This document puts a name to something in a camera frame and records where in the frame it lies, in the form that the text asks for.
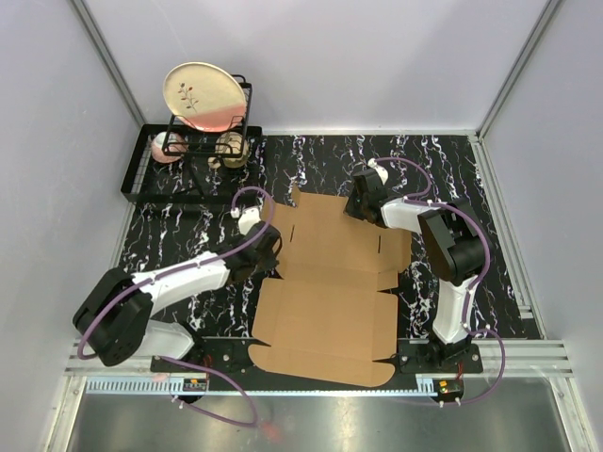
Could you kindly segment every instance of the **black bracket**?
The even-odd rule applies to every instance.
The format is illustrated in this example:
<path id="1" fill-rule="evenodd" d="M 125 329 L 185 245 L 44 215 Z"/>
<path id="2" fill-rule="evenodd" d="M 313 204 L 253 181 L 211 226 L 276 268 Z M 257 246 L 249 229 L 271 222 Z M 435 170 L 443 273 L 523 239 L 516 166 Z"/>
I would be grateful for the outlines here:
<path id="1" fill-rule="evenodd" d="M 399 370 L 402 374 L 464 374 L 483 372 L 480 348 L 476 344 L 468 346 L 445 360 L 433 357 L 432 343 L 412 339 L 398 340 Z"/>
<path id="2" fill-rule="evenodd" d="M 458 199 L 448 202 L 448 205 L 456 207 L 480 224 L 468 200 Z M 458 286 L 481 271 L 485 261 L 485 249 L 478 233 L 463 218 L 440 208 L 420 214 L 418 223 L 425 243 L 427 260 L 435 276 Z M 491 250 L 492 242 L 488 236 L 486 242 Z"/>
<path id="3" fill-rule="evenodd" d="M 459 376 L 456 379 L 435 379 L 433 381 L 436 402 L 451 403 L 461 400 L 464 395 L 464 381 Z"/>
<path id="4" fill-rule="evenodd" d="M 266 224 L 264 221 L 255 223 L 244 236 L 239 235 L 226 243 L 221 243 L 214 247 L 212 251 L 217 254 L 224 254 L 226 251 L 242 245 L 257 235 L 264 224 Z M 282 247 L 283 240 L 281 239 L 281 233 L 279 233 L 278 229 L 269 225 L 266 231 L 254 240 L 250 246 L 239 251 L 237 254 L 224 258 L 224 263 L 230 270 L 227 284 L 240 283 L 252 276 L 253 273 L 275 268 L 278 265 L 276 258 Z"/>
<path id="5" fill-rule="evenodd" d="M 365 219 L 384 228 L 381 208 L 389 201 L 389 196 L 379 173 L 374 169 L 365 169 L 354 173 L 352 177 L 354 187 L 344 212 L 352 218 Z"/>
<path id="6" fill-rule="evenodd" d="M 132 284 L 132 277 L 121 268 L 111 268 L 77 310 L 73 325 L 84 334 L 103 308 Z M 88 343 L 104 365 L 110 367 L 123 363 L 136 352 L 146 332 L 152 308 L 151 296 L 136 290 L 101 320 Z"/>

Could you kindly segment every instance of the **gray wall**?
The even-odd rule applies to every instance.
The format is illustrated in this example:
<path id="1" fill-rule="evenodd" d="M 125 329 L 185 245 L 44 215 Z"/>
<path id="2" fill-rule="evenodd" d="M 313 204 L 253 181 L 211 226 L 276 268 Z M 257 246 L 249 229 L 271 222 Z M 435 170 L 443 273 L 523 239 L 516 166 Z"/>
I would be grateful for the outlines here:
<path id="1" fill-rule="evenodd" d="M 207 61 L 272 133 L 475 129 L 545 2 L 87 0 L 148 121 L 168 71 Z"/>
<path id="2" fill-rule="evenodd" d="M 65 0 L 0 2 L 0 449 L 37 450 L 137 128 Z"/>
<path id="3" fill-rule="evenodd" d="M 538 306 L 603 439 L 603 3 L 567 0 L 486 144 Z"/>

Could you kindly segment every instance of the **purple tube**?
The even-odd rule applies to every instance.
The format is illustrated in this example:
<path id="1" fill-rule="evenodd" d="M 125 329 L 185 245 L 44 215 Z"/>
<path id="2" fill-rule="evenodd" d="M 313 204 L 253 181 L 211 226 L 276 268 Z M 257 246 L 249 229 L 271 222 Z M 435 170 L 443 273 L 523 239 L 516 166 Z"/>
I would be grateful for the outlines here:
<path id="1" fill-rule="evenodd" d="M 226 257 L 232 256 L 233 254 L 238 253 L 241 250 L 244 250 L 245 248 L 249 247 L 255 240 L 257 240 L 265 231 L 266 229 L 269 227 L 269 225 L 272 223 L 272 219 L 274 218 L 274 200 L 272 199 L 272 197 L 270 196 L 270 194 L 264 190 L 263 188 L 260 188 L 259 186 L 247 186 L 245 188 L 241 188 L 233 197 L 233 202 L 232 202 L 232 208 L 235 208 L 236 206 L 236 200 L 238 199 L 238 197 L 241 195 L 241 193 L 244 193 L 245 191 L 257 191 L 259 193 L 261 193 L 264 196 L 265 200 L 269 201 L 270 204 L 270 213 L 269 213 L 269 218 L 268 220 L 264 223 L 264 225 L 262 226 L 262 228 L 257 232 L 256 235 L 254 235 L 252 238 L 250 238 L 249 240 L 243 242 L 241 245 L 239 245 L 236 248 L 233 248 L 232 250 L 228 250 L 226 251 L 224 254 L 221 254 L 219 256 L 214 256 L 211 257 L 203 262 L 200 262 L 199 264 L 197 263 L 189 263 L 189 264 L 183 264 L 181 266 L 177 266 L 175 268 L 171 268 L 168 270 L 165 270 L 161 273 L 159 273 L 155 279 L 161 280 L 162 278 L 165 278 L 167 276 L 173 275 L 174 273 L 178 273 L 180 271 L 184 271 L 184 270 L 188 270 L 190 268 L 194 268 L 196 266 L 204 266 L 207 264 L 211 264 L 212 262 L 216 262 L 220 259 L 224 259 Z M 123 292 L 121 292 L 120 294 L 118 294 L 112 301 L 110 301 L 105 308 L 103 308 L 103 310 L 96 316 L 96 318 L 94 318 L 94 320 L 92 320 L 92 322 L 90 323 L 90 325 L 88 326 L 88 328 L 86 329 L 86 331 L 84 332 L 84 334 L 82 335 L 82 339 L 79 342 L 79 345 L 77 346 L 77 357 L 80 360 L 90 360 L 92 358 L 96 357 L 96 354 L 90 354 L 90 355 L 86 355 L 84 354 L 84 347 L 86 346 L 86 343 L 88 342 L 88 340 L 90 339 L 90 336 L 92 335 L 92 333 L 94 332 L 94 330 L 96 330 L 96 328 L 99 326 L 99 324 L 101 323 L 101 321 L 105 318 L 105 316 L 109 313 L 109 311 L 111 311 L 111 309 L 113 309 L 120 301 L 122 301 L 123 299 L 125 299 L 128 295 L 132 294 L 133 292 L 135 292 L 136 290 L 144 287 L 147 284 L 153 283 L 154 280 L 151 278 L 147 278 L 144 281 L 141 282 L 137 282 L 136 284 L 131 285 L 130 287 L 128 287 L 127 289 L 125 289 Z M 231 385 L 233 385 L 235 387 L 235 389 L 237 389 L 249 402 L 250 407 L 252 408 L 252 412 L 253 412 L 253 421 L 251 421 L 251 423 L 247 423 L 247 422 L 240 422 L 240 421 L 236 421 L 234 419 L 228 419 L 226 417 L 220 416 L 219 414 L 214 414 L 213 412 L 208 412 L 206 410 L 203 410 L 201 408 L 198 407 L 193 407 L 192 405 L 187 405 L 188 408 L 196 411 L 196 412 L 200 412 L 202 414 L 208 415 L 214 419 L 218 419 L 219 421 L 222 422 L 226 422 L 228 424 L 232 424 L 234 426 L 238 426 L 238 427 L 249 427 L 249 428 L 254 428 L 257 427 L 257 423 L 258 423 L 258 415 L 257 415 L 257 408 L 255 407 L 255 405 L 253 404 L 253 401 L 250 399 L 250 397 L 245 393 L 245 391 L 243 390 L 243 388 L 241 388 L 238 384 L 236 384 L 236 382 L 234 380 L 232 380 L 230 377 L 228 377 L 227 375 L 222 374 L 221 372 L 214 370 L 214 369 L 210 369 L 209 367 L 202 367 L 199 365 L 194 365 L 194 364 L 189 364 L 189 363 L 185 363 L 179 360 L 175 360 L 174 358 L 169 358 L 169 357 L 161 357 L 163 360 L 169 361 L 170 363 L 175 363 L 178 365 L 182 365 L 184 367 L 189 367 L 192 369 L 196 369 L 196 370 L 201 370 L 203 372 L 207 372 L 209 374 L 213 374 L 216 375 L 222 379 L 225 379 L 226 381 L 228 381 Z"/>
<path id="2" fill-rule="evenodd" d="M 406 165 L 410 165 L 411 167 L 417 169 L 421 174 L 423 174 L 423 176 L 425 176 L 425 180 L 427 180 L 427 187 L 422 190 L 419 191 L 417 193 L 411 193 L 410 195 L 406 195 L 407 198 L 415 198 L 415 197 L 421 197 L 423 195 L 427 195 L 430 190 L 432 189 L 432 178 L 430 177 L 429 173 L 427 171 L 425 171 L 420 165 L 418 165 L 417 163 L 413 162 L 412 160 L 408 160 L 406 158 L 402 158 L 402 157 L 379 157 L 375 159 L 375 162 L 400 162 L 400 163 L 404 163 Z"/>
<path id="3" fill-rule="evenodd" d="M 471 290 L 474 287 L 476 287 L 479 283 L 481 283 L 483 278 L 486 276 L 486 273 L 490 269 L 490 248 L 488 247 L 488 242 L 486 241 L 486 236 L 483 233 L 483 231 L 481 230 L 480 225 L 477 222 L 475 222 L 473 220 L 473 218 L 471 218 L 465 212 L 462 212 L 461 210 L 457 209 L 456 207 L 452 207 L 451 205 L 448 205 L 448 204 L 444 204 L 441 202 L 432 202 L 431 204 L 429 204 L 428 202 L 417 201 L 417 200 L 405 200 L 405 202 L 407 202 L 409 204 L 413 204 L 413 205 L 431 206 L 431 207 L 438 207 L 438 208 L 449 210 L 450 212 L 452 212 L 452 213 L 458 215 L 459 217 L 461 217 L 462 219 L 464 219 L 475 230 L 475 232 L 478 234 L 478 237 L 480 238 L 481 245 L 483 246 L 483 249 L 484 249 L 484 261 L 485 262 L 483 263 L 483 268 L 481 269 L 481 272 L 478 275 L 478 277 L 467 288 L 469 290 Z M 470 300 L 471 300 L 471 296 L 469 295 L 469 292 L 467 292 L 467 294 L 464 296 L 463 313 L 462 313 L 461 318 L 466 318 L 467 313 L 469 312 Z M 507 357 L 506 357 L 506 353 L 505 353 L 505 345 L 502 342 L 502 339 L 500 338 L 500 336 L 498 335 L 497 332 L 488 330 L 488 329 L 472 331 L 468 328 L 468 326 L 464 327 L 464 329 L 467 331 L 467 334 L 469 334 L 471 336 L 476 336 L 477 334 L 493 335 L 497 339 L 498 344 L 500 345 L 500 357 L 501 357 L 500 358 L 500 370 L 498 371 L 498 376 L 497 376 L 497 379 L 494 382 L 494 384 L 485 393 L 464 401 L 463 404 L 466 405 L 466 404 L 476 403 L 481 400 L 484 400 L 486 397 L 488 397 L 490 394 L 492 394 L 494 392 L 494 390 L 498 387 L 498 385 L 502 381 L 502 376 L 505 372 L 505 365 L 507 362 Z M 413 405 L 423 405 L 423 406 L 424 405 L 430 405 L 430 406 L 433 405 L 432 403 L 423 403 L 422 404 L 420 402 L 413 402 L 412 404 Z"/>
<path id="4" fill-rule="evenodd" d="M 216 376 L 220 377 L 221 379 L 226 380 L 228 383 L 230 383 L 231 386 L 233 386 L 237 391 L 240 392 L 240 394 L 243 396 L 243 398 L 245 398 L 245 400 L 249 404 L 250 408 L 252 409 L 253 420 L 251 422 L 237 421 L 235 419 L 230 419 L 228 417 L 220 416 L 219 414 L 215 414 L 214 412 L 209 412 L 208 410 L 204 410 L 203 408 L 195 407 L 194 405 L 189 405 L 187 403 L 184 404 L 185 407 L 189 408 L 190 410 L 193 410 L 194 412 L 199 412 L 200 414 L 205 414 L 206 416 L 209 416 L 209 417 L 216 419 L 218 421 L 221 421 L 221 422 L 225 422 L 226 424 L 231 424 L 233 426 L 245 427 L 245 428 L 258 427 L 260 418 L 259 418 L 259 415 L 257 414 L 257 408 L 255 407 L 255 404 L 253 403 L 252 398 L 249 397 L 249 395 L 245 392 L 245 390 L 243 388 L 241 388 L 236 381 L 234 381 L 227 375 L 222 374 L 220 371 L 212 369 L 210 367 L 205 367 L 202 365 L 196 365 L 196 364 L 191 364 L 191 363 L 184 363 L 180 360 L 175 360 L 174 358 L 170 358 L 169 356 L 160 356 L 159 358 L 161 358 L 164 361 L 167 361 L 168 363 L 173 363 L 173 364 L 181 365 L 183 367 L 188 367 L 189 369 L 206 372 L 208 374 L 216 375 Z"/>

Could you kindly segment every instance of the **black dish rack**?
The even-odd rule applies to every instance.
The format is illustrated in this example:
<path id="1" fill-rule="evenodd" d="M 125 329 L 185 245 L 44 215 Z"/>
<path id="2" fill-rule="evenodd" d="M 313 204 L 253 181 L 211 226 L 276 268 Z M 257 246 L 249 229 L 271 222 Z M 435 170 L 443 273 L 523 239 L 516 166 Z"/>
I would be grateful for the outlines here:
<path id="1" fill-rule="evenodd" d="M 171 115 L 168 124 L 144 124 L 139 133 L 130 164 L 122 183 L 122 194 L 134 203 L 182 203 L 182 204 L 229 204 L 235 193 L 245 186 L 261 186 L 264 171 L 264 146 L 262 128 L 249 125 L 251 110 L 252 84 L 242 75 L 233 75 L 245 92 L 247 109 L 244 117 L 234 117 L 227 132 L 237 132 L 242 136 L 241 147 L 234 150 L 229 144 L 220 144 L 230 148 L 230 153 L 217 153 L 216 146 L 220 136 L 226 132 L 203 132 L 185 125 L 178 117 Z M 162 152 L 166 156 L 182 158 L 170 164 L 156 162 L 151 157 L 151 145 L 155 137 L 166 132 Z M 178 134 L 185 141 L 169 141 L 171 133 Z M 243 155 L 245 142 L 249 144 L 249 158 L 239 168 L 224 165 L 224 157 L 237 159 Z M 182 145 L 185 152 L 177 152 Z M 209 167 L 208 159 L 220 162 L 218 169 Z M 257 194 L 244 193 L 242 202 L 255 201 Z"/>

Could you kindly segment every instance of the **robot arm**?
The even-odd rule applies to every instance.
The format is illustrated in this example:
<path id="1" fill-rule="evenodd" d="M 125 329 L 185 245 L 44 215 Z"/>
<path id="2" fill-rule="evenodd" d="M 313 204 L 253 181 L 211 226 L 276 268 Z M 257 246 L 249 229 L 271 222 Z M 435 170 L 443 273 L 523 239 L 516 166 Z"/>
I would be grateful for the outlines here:
<path id="1" fill-rule="evenodd" d="M 432 272 L 440 280 L 432 339 L 438 343 L 440 358 L 446 359 L 446 355 L 454 353 L 453 350 L 470 339 L 464 325 L 469 324 L 475 287 L 469 290 L 469 286 L 484 265 L 483 244 L 469 224 L 448 210 L 416 205 L 401 197 L 389 197 L 384 186 L 387 170 L 374 160 L 368 165 L 369 169 L 353 175 L 354 189 L 346 205 L 346 214 L 383 228 L 400 228 L 422 234 Z M 461 210 L 479 224 L 468 200 L 455 200 L 448 205 Z M 467 293 L 470 308 L 464 314 Z"/>
<path id="2" fill-rule="evenodd" d="M 275 267 L 280 245 L 274 248 L 280 244 L 281 235 L 272 226 L 244 250 L 227 256 L 229 250 L 255 237 L 264 224 L 258 208 L 246 209 L 238 221 L 240 235 L 189 261 L 132 275 L 120 268 L 110 269 L 73 317 L 73 324 L 82 334 L 117 294 L 137 283 L 152 282 L 111 309 L 90 336 L 89 351 L 91 348 L 106 366 L 120 364 L 135 354 L 184 357 L 194 345 L 187 329 L 150 318 L 177 301 Z"/>

